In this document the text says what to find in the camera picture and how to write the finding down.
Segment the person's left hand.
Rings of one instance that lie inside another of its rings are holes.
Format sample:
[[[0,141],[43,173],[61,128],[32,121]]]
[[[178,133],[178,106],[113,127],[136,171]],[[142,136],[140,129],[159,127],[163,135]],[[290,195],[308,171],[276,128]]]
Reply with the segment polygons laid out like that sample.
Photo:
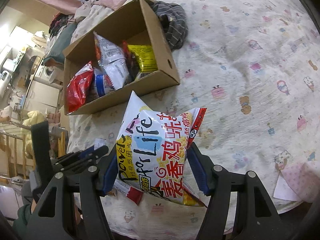
[[[31,205],[30,205],[30,213],[32,214],[36,208],[37,203],[35,202],[35,200],[33,199]]]

